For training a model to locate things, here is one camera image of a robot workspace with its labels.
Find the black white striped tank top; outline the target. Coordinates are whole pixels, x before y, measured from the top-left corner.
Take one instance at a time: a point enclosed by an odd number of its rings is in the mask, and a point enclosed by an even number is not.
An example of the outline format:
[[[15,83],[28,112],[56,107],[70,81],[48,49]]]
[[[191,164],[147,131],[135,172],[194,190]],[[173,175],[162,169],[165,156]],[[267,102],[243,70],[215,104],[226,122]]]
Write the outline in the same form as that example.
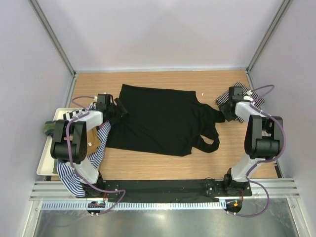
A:
[[[227,121],[237,120],[241,123],[248,122],[250,115],[262,116],[260,106],[264,99],[240,82],[230,86],[215,100],[219,110]]]

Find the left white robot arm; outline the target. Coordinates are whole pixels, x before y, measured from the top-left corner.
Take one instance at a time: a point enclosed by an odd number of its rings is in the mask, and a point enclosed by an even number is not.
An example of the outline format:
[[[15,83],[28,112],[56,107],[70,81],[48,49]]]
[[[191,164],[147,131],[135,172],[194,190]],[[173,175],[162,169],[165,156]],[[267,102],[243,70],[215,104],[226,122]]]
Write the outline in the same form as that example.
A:
[[[101,125],[110,129],[128,114],[121,101],[110,94],[98,94],[93,100],[88,108],[80,106],[78,114],[55,122],[50,148],[60,179],[77,197],[90,194],[98,198],[106,191],[98,170],[101,159],[87,155],[87,133]]]

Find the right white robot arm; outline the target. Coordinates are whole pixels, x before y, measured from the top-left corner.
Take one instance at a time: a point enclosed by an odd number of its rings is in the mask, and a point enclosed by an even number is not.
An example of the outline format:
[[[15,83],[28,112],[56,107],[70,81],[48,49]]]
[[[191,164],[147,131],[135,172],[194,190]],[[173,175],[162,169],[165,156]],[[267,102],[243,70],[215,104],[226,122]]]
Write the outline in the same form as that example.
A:
[[[283,119],[263,112],[255,106],[255,102],[255,99],[243,94],[241,86],[231,86],[227,101],[218,105],[227,121],[240,118],[247,123],[245,155],[223,179],[223,191],[229,196],[240,195],[249,189],[254,171],[261,164],[278,159],[284,152]]]

